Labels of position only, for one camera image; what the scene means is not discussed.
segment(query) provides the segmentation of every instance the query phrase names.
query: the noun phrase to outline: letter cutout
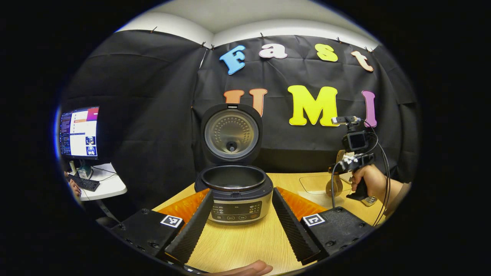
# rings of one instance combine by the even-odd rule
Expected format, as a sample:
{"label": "letter cutout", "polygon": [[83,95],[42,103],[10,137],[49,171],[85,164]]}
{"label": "letter cutout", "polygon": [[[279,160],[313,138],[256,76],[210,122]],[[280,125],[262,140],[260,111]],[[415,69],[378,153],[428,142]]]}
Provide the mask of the letter cutout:
{"label": "letter cutout", "polygon": [[243,45],[239,45],[230,51],[226,52],[220,57],[220,60],[225,61],[225,64],[228,67],[228,74],[232,75],[233,73],[239,71],[242,69],[246,64],[243,62],[239,62],[240,60],[244,60],[246,56],[244,53],[241,51],[245,50],[246,48]]}
{"label": "letter cutout", "polygon": [[331,118],[337,117],[336,88],[322,87],[316,100],[303,85],[292,85],[288,87],[288,92],[293,94],[293,116],[289,121],[291,125],[304,126],[307,124],[307,120],[303,117],[303,110],[305,110],[312,125],[317,123],[321,112],[323,112],[320,120],[322,126],[339,126],[331,122]]}
{"label": "letter cutout", "polygon": [[[259,112],[259,115],[263,116],[263,107],[264,107],[264,95],[266,95],[268,91],[262,88],[255,88],[249,91],[249,94],[252,95],[252,107]],[[244,91],[242,90],[229,90],[224,94],[225,103],[227,104],[240,104],[241,97],[244,95]]]}
{"label": "letter cutout", "polygon": [[375,94],[370,91],[362,91],[361,94],[365,98],[365,105],[367,107],[367,118],[365,119],[366,127],[376,127],[377,121],[375,120],[375,104],[373,99],[375,99]]}
{"label": "letter cutout", "polygon": [[240,104],[241,97],[244,95],[242,90],[229,90],[223,94],[225,96],[225,103],[227,104]]}
{"label": "letter cutout", "polygon": [[264,95],[268,91],[262,88],[251,89],[249,94],[252,95],[252,107],[259,112],[259,115],[263,116],[263,106],[264,106]]}
{"label": "letter cutout", "polygon": [[354,57],[356,57],[356,59],[358,60],[358,63],[365,69],[367,70],[368,72],[373,72],[373,67],[368,65],[368,63],[366,62],[367,60],[367,57],[360,54],[360,52],[358,51],[354,51],[354,52],[351,52],[351,55],[353,55]]}
{"label": "letter cutout", "polygon": [[286,58],[288,55],[285,53],[285,46],[281,44],[266,44],[261,48],[264,50],[259,51],[260,57],[270,58]]}
{"label": "letter cutout", "polygon": [[334,49],[329,45],[316,44],[315,49],[317,50],[317,55],[322,60],[332,61],[332,62],[338,60],[337,55],[334,53]]}

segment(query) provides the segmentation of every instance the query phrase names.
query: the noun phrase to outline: keyboard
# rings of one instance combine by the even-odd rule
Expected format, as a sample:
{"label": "keyboard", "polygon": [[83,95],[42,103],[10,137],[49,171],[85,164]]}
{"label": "keyboard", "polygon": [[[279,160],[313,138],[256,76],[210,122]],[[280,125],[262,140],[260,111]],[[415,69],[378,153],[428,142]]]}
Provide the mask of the keyboard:
{"label": "keyboard", "polygon": [[101,182],[90,179],[83,179],[78,176],[69,174],[68,177],[75,181],[75,183],[82,189],[94,192]]}

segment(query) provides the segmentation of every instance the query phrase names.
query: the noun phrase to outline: yellow letter m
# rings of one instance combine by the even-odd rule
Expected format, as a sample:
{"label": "yellow letter m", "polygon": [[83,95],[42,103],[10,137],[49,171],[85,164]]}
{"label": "yellow letter m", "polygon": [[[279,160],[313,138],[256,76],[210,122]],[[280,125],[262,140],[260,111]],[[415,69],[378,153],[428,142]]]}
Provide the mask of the yellow letter m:
{"label": "yellow letter m", "polygon": [[314,100],[314,97],[312,97],[303,85],[292,85],[288,87],[288,92],[293,95],[293,117],[290,119],[291,125],[304,126],[307,124],[307,119],[303,117],[303,111],[305,110],[312,125],[317,123],[322,111],[322,118],[320,120],[322,126],[339,126],[331,122],[331,118],[337,117],[336,88],[329,86],[322,87],[316,100]]}

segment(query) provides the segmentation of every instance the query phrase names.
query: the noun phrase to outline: metal plate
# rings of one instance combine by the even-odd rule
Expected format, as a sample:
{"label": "metal plate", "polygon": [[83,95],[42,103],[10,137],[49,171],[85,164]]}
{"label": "metal plate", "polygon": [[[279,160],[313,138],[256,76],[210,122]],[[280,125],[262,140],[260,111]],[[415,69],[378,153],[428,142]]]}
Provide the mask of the metal plate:
{"label": "metal plate", "polygon": [[214,114],[205,126],[205,142],[216,156],[237,159],[250,153],[257,144],[259,128],[256,121],[238,109]]}

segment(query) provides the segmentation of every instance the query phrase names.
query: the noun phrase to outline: inner pot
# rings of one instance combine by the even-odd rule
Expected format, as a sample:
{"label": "inner pot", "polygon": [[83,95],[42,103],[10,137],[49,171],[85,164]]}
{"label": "inner pot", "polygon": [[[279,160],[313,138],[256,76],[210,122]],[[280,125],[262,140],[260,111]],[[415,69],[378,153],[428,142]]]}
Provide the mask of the inner pot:
{"label": "inner pot", "polygon": [[217,166],[207,169],[201,176],[210,188],[221,191],[247,191],[261,185],[266,175],[251,166]]}

